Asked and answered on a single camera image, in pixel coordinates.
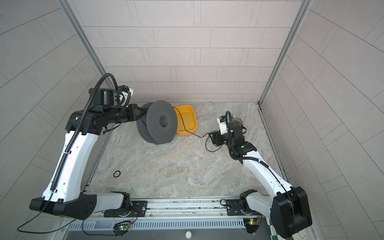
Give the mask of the grey perforated cable spool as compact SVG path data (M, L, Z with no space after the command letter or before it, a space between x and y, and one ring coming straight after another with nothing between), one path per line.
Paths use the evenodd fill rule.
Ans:
M146 103L147 112L136 121L140 136L155 145L170 143L177 132L178 118L173 106L163 100Z

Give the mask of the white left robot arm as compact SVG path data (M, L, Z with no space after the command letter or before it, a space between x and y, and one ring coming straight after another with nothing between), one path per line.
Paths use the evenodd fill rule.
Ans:
M84 194L81 183L91 151L101 134L110 132L108 125L119 127L143 117L146 109L130 104L132 90L118 86L115 77L106 73L90 90L82 111L74 112L66 126L65 144L54 175L39 198L30 203L30 210L39 214L85 220L91 214L107 212L126 217L134 213L130 195L125 192Z

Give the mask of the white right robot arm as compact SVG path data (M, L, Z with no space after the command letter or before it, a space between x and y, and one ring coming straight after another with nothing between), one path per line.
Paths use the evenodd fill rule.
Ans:
M244 137L247 129L242 120L234 118L230 111L218 117L220 129L209 133L216 147L227 146L229 156L247 167L267 190L262 196L256 190L241 194L241 210L249 215L258 212L272 221L282 238L310 227L313 224L309 201L302 187L293 187L267 164L257 148Z

